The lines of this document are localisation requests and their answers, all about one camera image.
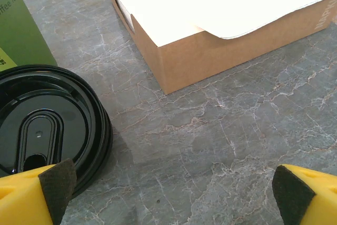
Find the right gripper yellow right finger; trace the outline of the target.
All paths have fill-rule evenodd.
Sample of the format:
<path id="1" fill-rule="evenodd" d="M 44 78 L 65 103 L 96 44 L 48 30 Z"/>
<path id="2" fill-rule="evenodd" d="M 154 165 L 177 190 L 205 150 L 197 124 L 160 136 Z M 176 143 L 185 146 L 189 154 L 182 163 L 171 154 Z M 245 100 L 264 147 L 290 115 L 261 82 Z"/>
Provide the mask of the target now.
<path id="1" fill-rule="evenodd" d="M 284 224 L 336 224 L 336 176 L 279 165 L 273 195 Z"/>

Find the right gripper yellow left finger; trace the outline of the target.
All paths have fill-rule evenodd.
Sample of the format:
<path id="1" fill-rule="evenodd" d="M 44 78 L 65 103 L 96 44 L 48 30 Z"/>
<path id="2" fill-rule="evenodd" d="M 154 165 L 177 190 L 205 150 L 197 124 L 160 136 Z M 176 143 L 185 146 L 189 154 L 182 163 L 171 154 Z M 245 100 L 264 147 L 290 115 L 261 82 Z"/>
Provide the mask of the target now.
<path id="1" fill-rule="evenodd" d="M 1 224 L 60 224 L 76 186 L 71 159 L 1 178 Z"/>

